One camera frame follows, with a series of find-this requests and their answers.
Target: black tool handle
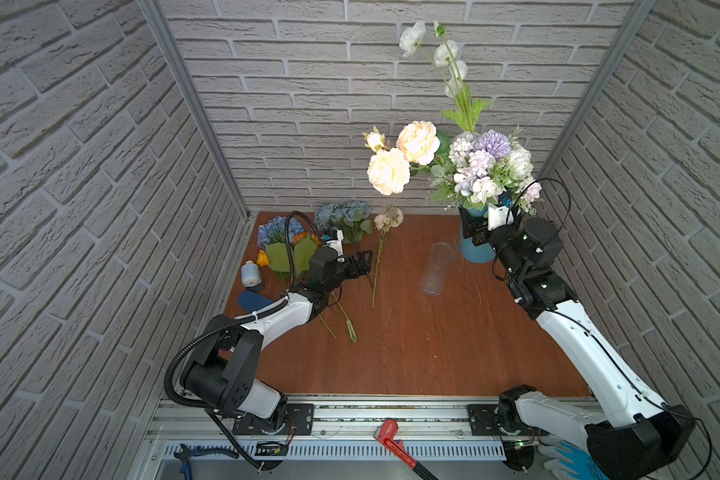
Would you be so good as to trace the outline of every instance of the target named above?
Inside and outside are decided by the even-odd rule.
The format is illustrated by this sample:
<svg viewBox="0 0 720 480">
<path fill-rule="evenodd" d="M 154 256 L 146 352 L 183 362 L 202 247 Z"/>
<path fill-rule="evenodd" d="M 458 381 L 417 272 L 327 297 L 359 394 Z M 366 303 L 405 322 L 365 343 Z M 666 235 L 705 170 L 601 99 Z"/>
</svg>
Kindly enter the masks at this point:
<svg viewBox="0 0 720 480">
<path fill-rule="evenodd" d="M 430 473 L 421 463 L 416 462 L 416 466 L 413 467 L 413 471 L 416 475 L 422 477 L 424 480 L 438 480 L 438 478 Z"/>
</svg>

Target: blue pliers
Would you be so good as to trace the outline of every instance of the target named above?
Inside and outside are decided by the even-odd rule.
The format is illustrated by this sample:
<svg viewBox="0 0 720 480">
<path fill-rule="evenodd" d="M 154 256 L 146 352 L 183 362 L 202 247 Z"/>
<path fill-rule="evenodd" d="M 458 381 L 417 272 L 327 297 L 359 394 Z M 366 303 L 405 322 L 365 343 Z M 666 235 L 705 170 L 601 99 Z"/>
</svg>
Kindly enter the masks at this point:
<svg viewBox="0 0 720 480">
<path fill-rule="evenodd" d="M 181 444 L 181 450 L 179 452 L 174 452 L 173 456 L 181 460 L 181 470 L 179 470 L 179 472 L 182 472 L 184 474 L 184 480 L 192 480 L 192 467 L 190 466 L 190 458 L 212 454 L 226 455 L 231 458 L 238 457 L 237 452 L 230 448 L 190 448 L 183 443 Z"/>
</svg>

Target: purple pompom flower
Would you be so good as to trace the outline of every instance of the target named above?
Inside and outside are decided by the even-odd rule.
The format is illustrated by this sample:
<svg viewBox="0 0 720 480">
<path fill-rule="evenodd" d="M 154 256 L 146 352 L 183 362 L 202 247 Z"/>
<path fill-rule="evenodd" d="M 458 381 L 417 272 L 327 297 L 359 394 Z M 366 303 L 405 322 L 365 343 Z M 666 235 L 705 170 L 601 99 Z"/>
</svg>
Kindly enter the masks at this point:
<svg viewBox="0 0 720 480">
<path fill-rule="evenodd" d="M 489 130 L 474 142 L 474 149 L 485 150 L 490 153 L 491 157 L 501 159 L 512 151 L 512 146 L 507 135 Z"/>
</svg>

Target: blue vase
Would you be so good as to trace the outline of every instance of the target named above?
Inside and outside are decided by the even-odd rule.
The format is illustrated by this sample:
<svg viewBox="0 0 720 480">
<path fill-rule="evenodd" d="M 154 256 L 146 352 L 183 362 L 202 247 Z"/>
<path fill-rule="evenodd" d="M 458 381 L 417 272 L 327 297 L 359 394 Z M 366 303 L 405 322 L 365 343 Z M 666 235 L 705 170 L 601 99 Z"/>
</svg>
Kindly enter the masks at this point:
<svg viewBox="0 0 720 480">
<path fill-rule="evenodd" d="M 482 210 L 477 208 L 467 208 L 467 212 L 473 217 L 481 218 L 488 211 L 486 205 Z M 494 248 L 490 244 L 482 244 L 475 246 L 472 244 L 472 238 L 464 238 L 464 232 L 461 229 L 461 223 L 459 223 L 459 235 L 461 241 L 459 242 L 459 249 L 461 250 L 461 256 L 469 260 L 473 264 L 487 264 L 492 261 L 496 256 Z"/>
</svg>

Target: spool of thread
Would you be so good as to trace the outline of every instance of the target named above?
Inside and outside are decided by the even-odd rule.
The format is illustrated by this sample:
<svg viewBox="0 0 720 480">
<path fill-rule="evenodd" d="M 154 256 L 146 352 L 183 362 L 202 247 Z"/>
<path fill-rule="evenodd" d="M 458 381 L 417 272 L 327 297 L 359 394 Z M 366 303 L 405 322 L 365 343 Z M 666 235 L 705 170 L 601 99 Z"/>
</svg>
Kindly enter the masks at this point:
<svg viewBox="0 0 720 480">
<path fill-rule="evenodd" d="M 242 285 L 251 292 L 257 292 L 264 287 L 259 266 L 251 260 L 248 260 L 246 264 L 240 268 L 240 280 L 242 281 Z"/>
</svg>

